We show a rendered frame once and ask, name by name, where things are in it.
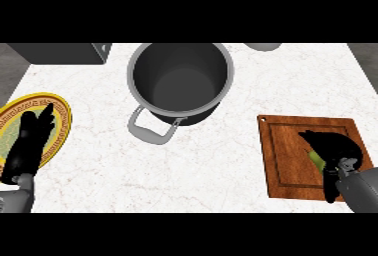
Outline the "dark grey appliance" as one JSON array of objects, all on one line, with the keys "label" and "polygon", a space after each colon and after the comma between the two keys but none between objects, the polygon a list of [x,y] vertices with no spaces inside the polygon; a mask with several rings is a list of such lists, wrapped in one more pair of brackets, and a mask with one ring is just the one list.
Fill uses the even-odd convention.
[{"label": "dark grey appliance", "polygon": [[106,63],[110,43],[8,43],[34,65],[100,65]]}]

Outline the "grey metal pot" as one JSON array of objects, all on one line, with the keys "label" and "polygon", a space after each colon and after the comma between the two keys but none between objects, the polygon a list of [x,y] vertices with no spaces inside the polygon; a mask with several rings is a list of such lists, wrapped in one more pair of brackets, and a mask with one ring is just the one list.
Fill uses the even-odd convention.
[{"label": "grey metal pot", "polygon": [[[165,144],[180,126],[214,112],[231,86],[233,61],[221,43],[143,43],[127,66],[127,84],[138,102],[127,128],[146,143]],[[141,110],[169,125],[163,135],[135,124]]]}]

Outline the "green pear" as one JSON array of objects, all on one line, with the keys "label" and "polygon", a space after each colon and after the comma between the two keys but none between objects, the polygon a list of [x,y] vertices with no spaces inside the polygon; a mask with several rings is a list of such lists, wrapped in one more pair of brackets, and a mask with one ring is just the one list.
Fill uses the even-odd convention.
[{"label": "green pear", "polygon": [[324,168],[324,161],[321,160],[320,156],[317,155],[317,153],[311,150],[308,153],[308,158],[313,162],[313,164],[316,165],[316,168],[319,170],[319,173],[321,174],[323,173],[323,168]]}]

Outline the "yellow patterned plate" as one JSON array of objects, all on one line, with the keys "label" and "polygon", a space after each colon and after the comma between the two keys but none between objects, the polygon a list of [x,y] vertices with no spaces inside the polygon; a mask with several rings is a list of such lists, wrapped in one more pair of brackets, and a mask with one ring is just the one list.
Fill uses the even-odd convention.
[{"label": "yellow patterned plate", "polygon": [[48,104],[53,104],[54,128],[42,149],[39,166],[44,166],[56,155],[70,130],[72,114],[65,99],[53,93],[32,93],[19,97],[0,108],[0,174],[17,138],[22,113],[31,111],[35,116],[39,116]]}]

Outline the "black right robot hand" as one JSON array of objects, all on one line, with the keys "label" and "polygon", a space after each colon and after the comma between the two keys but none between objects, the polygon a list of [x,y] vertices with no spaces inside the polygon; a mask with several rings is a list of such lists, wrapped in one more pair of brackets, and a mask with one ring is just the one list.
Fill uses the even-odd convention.
[{"label": "black right robot hand", "polygon": [[323,195],[326,202],[332,204],[339,196],[336,182],[351,174],[355,174],[361,166],[361,149],[345,135],[335,132],[314,132],[305,130],[299,132],[298,135],[324,161],[321,171]]}]

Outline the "brown wooden cutting board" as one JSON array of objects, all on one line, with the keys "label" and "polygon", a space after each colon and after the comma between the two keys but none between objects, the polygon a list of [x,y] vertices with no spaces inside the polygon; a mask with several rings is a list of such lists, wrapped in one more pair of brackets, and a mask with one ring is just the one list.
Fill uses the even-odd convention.
[{"label": "brown wooden cutting board", "polygon": [[360,170],[373,167],[363,140],[351,118],[258,115],[258,130],[270,198],[324,200],[323,178],[310,160],[311,147],[298,133],[335,132],[360,146]]}]

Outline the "grey round object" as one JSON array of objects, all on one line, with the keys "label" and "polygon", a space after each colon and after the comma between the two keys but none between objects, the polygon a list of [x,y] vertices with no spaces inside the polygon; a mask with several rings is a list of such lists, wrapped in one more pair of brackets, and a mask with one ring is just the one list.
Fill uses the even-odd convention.
[{"label": "grey round object", "polygon": [[246,46],[255,51],[267,52],[277,49],[280,43],[246,43]]}]

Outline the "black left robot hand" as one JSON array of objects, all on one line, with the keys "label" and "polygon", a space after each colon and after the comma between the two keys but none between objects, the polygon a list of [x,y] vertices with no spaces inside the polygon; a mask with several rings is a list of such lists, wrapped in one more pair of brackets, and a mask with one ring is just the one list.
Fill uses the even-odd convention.
[{"label": "black left robot hand", "polygon": [[39,115],[25,111],[20,116],[17,138],[10,148],[0,181],[16,185],[22,174],[37,174],[42,148],[54,128],[53,104],[48,104]]}]

